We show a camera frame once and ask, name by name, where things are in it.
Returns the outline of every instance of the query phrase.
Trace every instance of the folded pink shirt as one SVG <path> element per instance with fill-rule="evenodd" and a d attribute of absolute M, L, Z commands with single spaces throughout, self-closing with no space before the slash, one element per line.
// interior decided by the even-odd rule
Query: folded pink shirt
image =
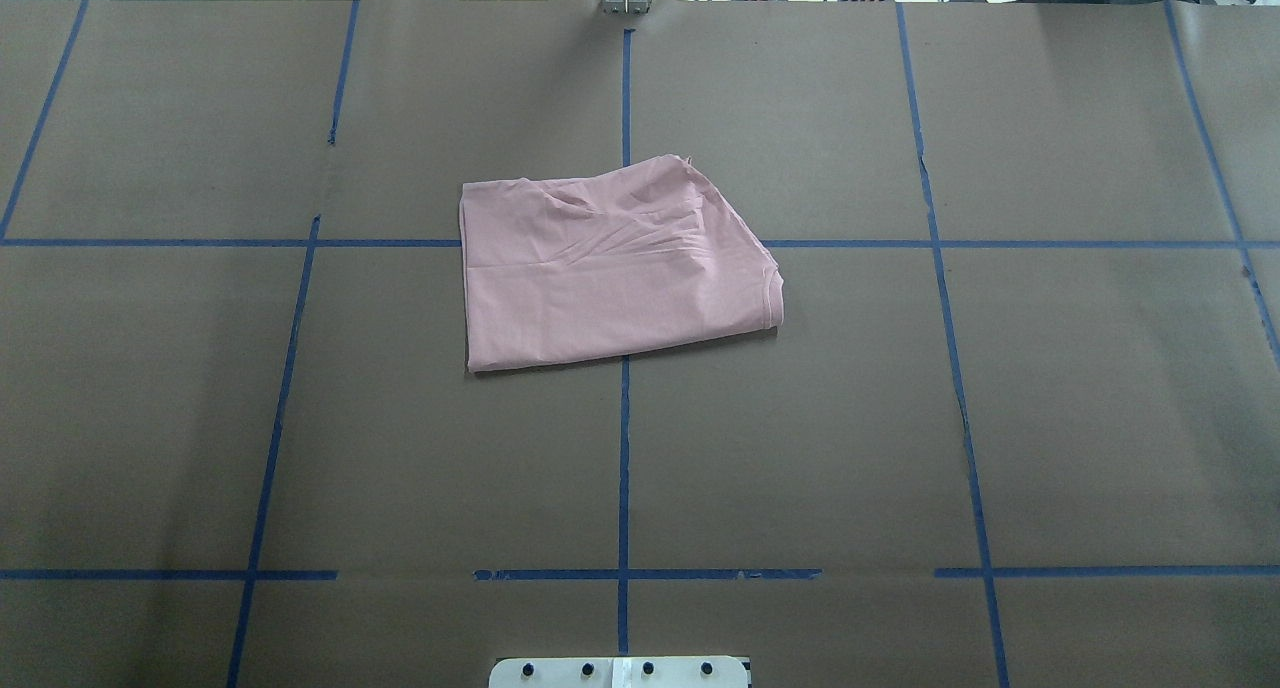
<path fill-rule="evenodd" d="M 778 265 L 685 159 L 462 187 L 467 370 L 666 349 L 782 324 Z"/>

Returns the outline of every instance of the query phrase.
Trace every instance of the blue tape line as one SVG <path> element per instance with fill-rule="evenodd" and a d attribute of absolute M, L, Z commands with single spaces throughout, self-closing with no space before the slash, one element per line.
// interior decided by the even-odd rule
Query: blue tape line
<path fill-rule="evenodd" d="M 360 1 L 351 1 L 351 15 L 347 18 L 347 42 L 342 46 L 342 66 L 338 68 L 338 88 L 333 92 L 333 123 L 329 125 L 329 145 L 338 141 L 338 118 L 342 115 L 342 95 L 347 91 L 347 68 L 351 65 L 351 45 L 356 41 L 356 15 L 360 14 Z"/>
<path fill-rule="evenodd" d="M 817 568 L 727 568 L 727 569 L 648 569 L 631 570 L 632 581 L 813 581 Z"/>
<path fill-rule="evenodd" d="M 307 304 L 307 289 L 311 286 L 311 267 L 316 254 L 316 239 L 320 234 L 320 217 L 316 215 L 311 220 L 311 234 L 307 238 L 307 254 L 302 260 L 302 278 L 298 283 L 297 302 L 293 303 L 293 324 L 289 327 L 289 347 L 284 354 L 284 370 L 280 377 L 280 395 L 275 402 L 275 419 L 271 425 L 271 442 L 266 451 L 266 469 L 262 473 L 262 492 L 257 501 L 257 519 L 253 524 L 253 541 L 248 552 L 250 577 L 244 581 L 244 591 L 241 595 L 239 620 L 236 625 L 236 639 L 232 643 L 232 660 L 227 669 L 227 687 L 234 688 L 239 680 L 241 656 L 244 652 L 244 637 L 248 633 L 248 616 L 253 605 L 252 574 L 257 573 L 259 560 L 262 556 L 262 536 L 266 532 L 266 514 L 271 505 L 271 487 L 275 482 L 275 464 L 280 455 L 280 439 L 284 436 L 284 409 L 289 402 L 289 387 L 293 384 L 293 364 L 298 356 L 298 332 L 302 327 L 302 311 Z"/>
<path fill-rule="evenodd" d="M 253 587 L 256 584 L 253 581 L 246 581 L 241 590 L 239 619 L 236 622 L 230 665 L 227 666 L 227 688 L 236 688 L 239 683 L 239 664 L 244 656 L 244 637 L 248 634 L 248 615 L 253 606 Z"/>
<path fill-rule="evenodd" d="M 457 238 L 323 238 L 315 246 L 325 249 L 457 249 Z"/>
<path fill-rule="evenodd" d="M 1169 23 L 1169 36 L 1174 42 L 1174 56 L 1178 59 L 1178 72 L 1183 77 L 1183 88 L 1187 91 L 1187 101 L 1192 107 L 1192 116 L 1196 119 L 1196 129 L 1199 132 L 1204 153 L 1208 156 L 1208 168 L 1213 173 L 1213 182 L 1217 183 L 1217 194 L 1222 199 L 1222 208 L 1226 210 L 1226 219 L 1231 224 L 1231 237 L 1235 237 L 1235 246 L 1240 251 L 1240 261 L 1247 272 L 1249 290 L 1253 292 L 1253 304 L 1258 308 L 1262 318 L 1262 331 L 1266 332 L 1267 347 L 1271 349 L 1271 359 L 1276 368 L 1280 368 L 1280 338 L 1276 338 L 1275 322 L 1271 320 L 1271 309 L 1267 309 L 1266 297 L 1262 297 L 1262 286 L 1258 284 L 1258 275 L 1253 270 L 1253 260 L 1249 256 L 1244 242 L 1244 231 L 1240 229 L 1240 219 L 1235 215 L 1235 205 L 1231 202 L 1231 193 L 1226 191 L 1226 179 L 1222 178 L 1222 169 L 1217 161 L 1217 151 L 1208 137 L 1208 128 L 1204 127 L 1204 115 L 1201 113 L 1199 100 L 1196 97 L 1196 86 L 1192 84 L 1190 73 L 1187 69 L 1187 59 L 1183 55 L 1183 41 L 1178 33 L 1178 20 L 1174 18 L 1174 6 L 1165 1 L 1165 19 Z"/>
<path fill-rule="evenodd" d="M 1078 565 L 992 569 L 996 578 L 1212 578 L 1280 577 L 1280 565 Z M 982 578 L 978 568 L 940 568 L 934 578 Z"/>
<path fill-rule="evenodd" d="M 302 249 L 316 246 L 326 249 L 456 249 L 462 246 L 457 238 L 3 238 L 0 246 L 13 247 L 74 247 L 97 249 L 108 247 L 183 247 L 183 249 Z"/>
<path fill-rule="evenodd" d="M 17 569 L 0 570 L 0 581 L 243 581 L 247 570 L 147 569 Z M 338 570 L 264 570 L 257 581 L 337 581 Z"/>
<path fill-rule="evenodd" d="M 942 240 L 945 249 L 1234 249 L 1230 240 Z"/>
<path fill-rule="evenodd" d="M 338 570 L 259 570 L 256 581 L 337 581 Z"/>
<path fill-rule="evenodd" d="M 301 238 L 5 238 L 0 246 L 65 247 L 65 249 L 301 249 Z"/>
<path fill-rule="evenodd" d="M 631 165 L 631 33 L 622 31 L 622 165 Z"/>
<path fill-rule="evenodd" d="M 476 570 L 472 577 L 481 582 L 502 581 L 617 581 L 618 572 L 603 569 L 552 569 L 552 570 Z"/>
<path fill-rule="evenodd" d="M 618 427 L 618 655 L 627 655 L 631 570 L 631 356 L 622 356 L 622 398 Z"/>
<path fill-rule="evenodd" d="M 932 249 L 910 238 L 780 238 L 767 249 Z M 212 249 L 456 249 L 458 238 L 0 238 L 0 247 L 212 247 Z M 943 249 L 1235 249 L 1234 240 L 942 240 Z M 1280 240 L 1244 240 L 1247 249 L 1280 249 Z"/>
<path fill-rule="evenodd" d="M 27 170 L 31 169 L 31 160 L 36 156 L 36 146 L 40 145 L 40 136 L 45 133 L 45 121 L 49 120 L 49 111 L 54 106 L 54 97 L 58 95 L 58 86 L 63 82 L 63 74 L 67 73 L 67 64 L 72 58 L 76 37 L 79 36 L 79 29 L 84 23 L 86 10 L 88 10 L 88 1 L 82 0 L 79 9 L 76 10 L 76 20 L 72 22 L 72 32 L 67 36 L 67 45 L 63 46 L 63 56 L 59 59 L 58 69 L 54 70 L 54 79 L 49 83 L 45 105 L 40 106 L 40 118 L 36 119 L 36 128 L 32 129 L 31 139 L 27 141 L 27 152 L 22 156 L 18 176 L 13 182 L 13 191 L 9 191 L 9 202 L 4 206 L 4 217 L 0 217 L 0 238 L 4 238 L 5 233 L 9 233 L 9 221 L 13 220 L 13 211 L 18 208 L 18 196 L 22 194 L 23 183 L 27 183 Z"/>
<path fill-rule="evenodd" d="M 767 249 L 928 249 L 928 240 L 838 240 L 838 238 L 817 238 L 817 240 L 760 240 Z"/>
<path fill-rule="evenodd" d="M 628 625 L 627 609 L 631 604 L 630 600 L 631 583 L 626 578 L 618 578 L 618 655 L 625 656 L 631 652 L 631 634 Z"/>
<path fill-rule="evenodd" d="M 996 676 L 1001 688 L 1009 688 L 1009 666 L 1005 660 L 1005 638 L 1000 624 L 1000 605 L 996 601 L 996 579 L 991 570 L 991 546 L 987 540 L 987 520 L 982 509 L 982 486 L 978 480 L 978 459 L 973 450 L 973 430 L 969 425 L 969 402 L 965 400 L 964 375 L 960 372 L 960 350 L 956 348 L 955 322 L 951 316 L 951 295 L 947 292 L 946 267 L 942 263 L 942 238 L 938 233 L 937 211 L 933 206 L 933 187 L 924 165 L 924 130 L 920 128 L 920 105 L 915 92 L 915 74 L 911 68 L 911 47 L 906 33 L 906 14 L 902 4 L 895 4 L 897 10 L 897 32 L 902 47 L 902 69 L 906 77 L 908 101 L 911 109 L 911 128 L 915 136 L 915 151 L 920 170 L 920 188 L 924 192 L 924 205 L 928 206 L 929 240 L 933 242 L 933 270 L 938 283 L 938 301 L 942 304 L 942 325 L 946 329 L 947 356 L 951 359 L 951 384 L 955 387 L 956 403 L 960 407 L 960 421 L 964 427 L 965 459 L 969 463 L 969 500 L 973 505 L 973 523 L 978 536 L 978 556 L 982 561 L 983 588 L 987 593 L 987 618 L 991 624 L 991 643 L 996 660 Z"/>
<path fill-rule="evenodd" d="M 479 582 L 535 582 L 535 581 L 617 581 L 622 570 L 603 569 L 531 569 L 531 570 L 476 570 Z M 631 581 L 813 581 L 822 575 L 818 568 L 659 568 L 627 569 Z"/>

